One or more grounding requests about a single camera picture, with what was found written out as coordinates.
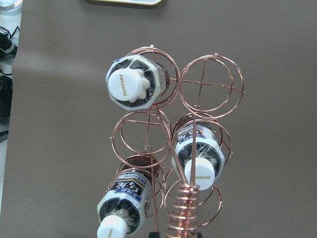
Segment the cream serving tray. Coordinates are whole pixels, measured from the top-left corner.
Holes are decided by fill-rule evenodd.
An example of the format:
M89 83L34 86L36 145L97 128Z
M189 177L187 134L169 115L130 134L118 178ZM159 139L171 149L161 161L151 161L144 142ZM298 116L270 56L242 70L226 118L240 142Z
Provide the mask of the cream serving tray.
M123 4L136 4L136 5L146 5L153 6L157 5L162 0L95 0L98 2L111 2L111 3L123 3Z

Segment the tea bottle in basket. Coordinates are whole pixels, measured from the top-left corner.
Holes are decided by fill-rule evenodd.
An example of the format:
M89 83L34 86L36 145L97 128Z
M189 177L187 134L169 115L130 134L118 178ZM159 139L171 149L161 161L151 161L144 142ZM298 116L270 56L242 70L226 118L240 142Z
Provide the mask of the tea bottle in basket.
M196 147L193 148L193 132L196 133ZM192 158L195 158L195 185L199 190L211 188L219 178L225 163L225 157L211 130L211 123L196 122L193 130L193 118L187 115L180 119L173 131L173 142L185 177L191 181Z
M144 224L152 199L152 176L159 175L153 156L134 155L127 159L122 173L111 183L109 190L97 205L100 225L99 238L124 238L134 235Z

